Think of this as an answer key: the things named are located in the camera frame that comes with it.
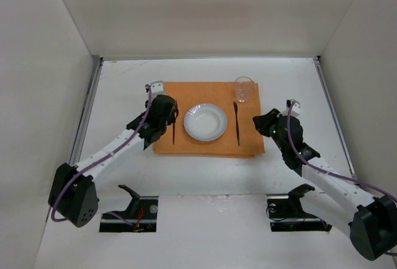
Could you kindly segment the clear drinking glass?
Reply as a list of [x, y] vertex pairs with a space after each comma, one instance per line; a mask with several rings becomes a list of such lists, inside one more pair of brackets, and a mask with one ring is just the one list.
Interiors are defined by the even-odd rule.
[[240, 76], [234, 81], [235, 97], [239, 102], [247, 102], [255, 89], [255, 82], [246, 76]]

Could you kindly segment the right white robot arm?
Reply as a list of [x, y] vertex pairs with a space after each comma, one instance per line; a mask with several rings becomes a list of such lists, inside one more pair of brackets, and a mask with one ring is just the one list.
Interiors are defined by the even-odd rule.
[[312, 214], [343, 232], [361, 256], [374, 261], [396, 247], [396, 198], [362, 189], [364, 183], [338, 174], [303, 140], [298, 109], [277, 109], [253, 117], [255, 129], [273, 139], [286, 166], [307, 180], [289, 192], [295, 209]]

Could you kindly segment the white ceramic bowl plate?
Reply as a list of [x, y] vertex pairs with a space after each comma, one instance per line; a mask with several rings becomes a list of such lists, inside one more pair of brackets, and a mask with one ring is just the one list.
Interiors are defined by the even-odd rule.
[[225, 112], [214, 104], [198, 104], [184, 116], [187, 134], [197, 141], [210, 142], [226, 131], [228, 120]]

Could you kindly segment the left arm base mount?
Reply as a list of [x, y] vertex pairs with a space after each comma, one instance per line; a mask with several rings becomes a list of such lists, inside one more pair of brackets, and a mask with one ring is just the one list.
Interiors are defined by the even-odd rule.
[[126, 185], [119, 185], [120, 196], [107, 199], [108, 212], [102, 213], [101, 233], [152, 233], [157, 230], [158, 196], [141, 196]]

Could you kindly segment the orange cloth placemat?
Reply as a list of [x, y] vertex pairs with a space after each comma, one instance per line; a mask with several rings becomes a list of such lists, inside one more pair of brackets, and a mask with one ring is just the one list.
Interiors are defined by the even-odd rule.
[[[156, 154], [188, 154], [222, 157], [249, 158], [265, 153], [263, 137], [256, 131], [253, 117], [261, 115], [259, 86], [247, 102], [237, 102], [234, 82], [165, 82], [166, 94], [177, 100], [179, 116], [176, 121], [175, 145], [172, 144], [172, 126], [154, 143]], [[233, 102], [238, 104], [239, 135], [236, 139], [236, 124]], [[184, 116], [198, 104], [214, 104], [226, 114], [228, 125], [218, 139], [210, 142], [197, 141], [184, 128]]]

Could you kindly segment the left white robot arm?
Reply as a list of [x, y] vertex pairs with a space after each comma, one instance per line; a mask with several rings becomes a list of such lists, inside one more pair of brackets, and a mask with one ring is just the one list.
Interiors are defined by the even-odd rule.
[[125, 191], [125, 196], [104, 197], [99, 196], [99, 187], [125, 158], [143, 152], [159, 140], [167, 127], [175, 124], [178, 114], [177, 102], [172, 97], [162, 94], [150, 97], [145, 112], [108, 145], [74, 165], [60, 165], [48, 198], [51, 220], [83, 227], [96, 213], [102, 213], [131, 225], [130, 218], [138, 213], [139, 194], [120, 184], [118, 189]]

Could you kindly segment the black plastic knife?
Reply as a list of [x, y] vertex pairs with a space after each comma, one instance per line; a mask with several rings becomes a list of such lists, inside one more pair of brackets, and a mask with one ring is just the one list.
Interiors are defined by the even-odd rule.
[[240, 142], [240, 135], [239, 135], [238, 104], [236, 102], [233, 102], [233, 107], [234, 107], [235, 124], [236, 124], [236, 139], [238, 142], [238, 146], [240, 146], [241, 142]]

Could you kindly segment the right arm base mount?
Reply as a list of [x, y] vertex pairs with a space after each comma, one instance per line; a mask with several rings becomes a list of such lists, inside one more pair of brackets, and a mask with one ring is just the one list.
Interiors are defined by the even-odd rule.
[[315, 188], [308, 184], [300, 185], [287, 194], [267, 197], [266, 215], [272, 232], [329, 232], [332, 226], [326, 221], [309, 214], [301, 207], [300, 199]]

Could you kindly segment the black plastic fork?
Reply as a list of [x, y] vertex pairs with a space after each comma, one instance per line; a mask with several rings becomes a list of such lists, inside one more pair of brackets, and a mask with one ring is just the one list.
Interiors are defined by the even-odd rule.
[[176, 137], [176, 121], [179, 116], [179, 109], [178, 109], [178, 104], [177, 100], [174, 102], [174, 108], [173, 108], [173, 123], [172, 123], [172, 144], [175, 145], [175, 137]]

